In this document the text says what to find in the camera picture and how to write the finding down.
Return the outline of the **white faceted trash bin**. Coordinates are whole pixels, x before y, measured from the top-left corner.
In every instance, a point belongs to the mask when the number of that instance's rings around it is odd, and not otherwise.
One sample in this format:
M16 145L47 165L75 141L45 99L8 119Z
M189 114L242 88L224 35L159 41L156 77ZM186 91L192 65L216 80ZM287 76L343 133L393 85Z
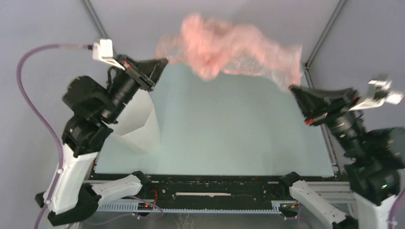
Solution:
M138 90L117 119L110 124L109 138L136 155L152 153L160 146L160 127L154 103L148 92Z

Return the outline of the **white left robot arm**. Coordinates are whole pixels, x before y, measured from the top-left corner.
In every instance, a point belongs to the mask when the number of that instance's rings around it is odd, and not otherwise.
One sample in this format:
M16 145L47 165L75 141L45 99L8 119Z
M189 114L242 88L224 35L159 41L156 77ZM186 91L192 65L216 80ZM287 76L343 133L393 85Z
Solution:
M63 102L73 111L61 141L63 162L56 171L55 187L36 195L39 206L49 209L53 226L68 225L90 218L99 206L129 196L147 198L151 180L141 171L106 183L85 183L88 169L112 133L119 115L139 90L153 91L168 59L135 61L118 55L110 85L103 87L89 76L78 76L67 88Z

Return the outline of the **pink plastic trash bag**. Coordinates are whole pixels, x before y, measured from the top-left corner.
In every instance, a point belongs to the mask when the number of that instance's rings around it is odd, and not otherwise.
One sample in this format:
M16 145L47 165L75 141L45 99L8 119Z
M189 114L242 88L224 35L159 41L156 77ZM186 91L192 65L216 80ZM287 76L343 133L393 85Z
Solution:
M288 91L300 85L301 52L300 45L282 46L252 24L193 13L183 19L178 34L161 37L154 56L183 63L204 81L220 73L259 76Z

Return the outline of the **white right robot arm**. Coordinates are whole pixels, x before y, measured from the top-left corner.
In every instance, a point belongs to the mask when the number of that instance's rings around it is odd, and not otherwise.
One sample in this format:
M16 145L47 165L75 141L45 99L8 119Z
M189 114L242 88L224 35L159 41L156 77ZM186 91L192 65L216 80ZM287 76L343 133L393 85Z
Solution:
M357 218L336 209L317 194L296 172L279 179L278 194L295 199L329 229L392 229L401 189L400 170L405 167L405 129L389 127L367 131L362 111L384 103L398 104L402 93L388 86L370 86L360 96L347 88L336 91L317 90L291 85L309 126L325 125L352 159L345 171L357 205Z

